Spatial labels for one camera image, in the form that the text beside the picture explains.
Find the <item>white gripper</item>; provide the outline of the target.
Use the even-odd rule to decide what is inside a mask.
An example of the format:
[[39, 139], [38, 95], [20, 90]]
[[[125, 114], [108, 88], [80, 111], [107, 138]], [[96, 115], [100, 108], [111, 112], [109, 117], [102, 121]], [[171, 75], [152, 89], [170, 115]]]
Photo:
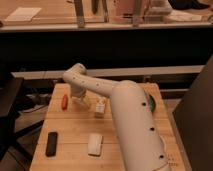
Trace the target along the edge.
[[90, 108], [91, 107], [91, 102], [88, 96], [86, 95], [86, 89], [72, 85], [71, 86], [71, 96], [72, 96], [72, 103], [73, 104], [80, 104], [80, 99], [81, 98], [81, 103], [86, 107]]

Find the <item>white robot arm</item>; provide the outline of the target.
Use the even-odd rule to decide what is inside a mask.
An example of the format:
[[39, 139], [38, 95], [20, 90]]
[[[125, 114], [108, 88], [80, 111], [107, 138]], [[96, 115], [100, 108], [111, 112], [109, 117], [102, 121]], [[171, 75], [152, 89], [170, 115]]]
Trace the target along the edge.
[[74, 97], [81, 98], [89, 90], [110, 100], [126, 171], [172, 171], [147, 94], [136, 82], [87, 76], [81, 63], [66, 70], [62, 78]]

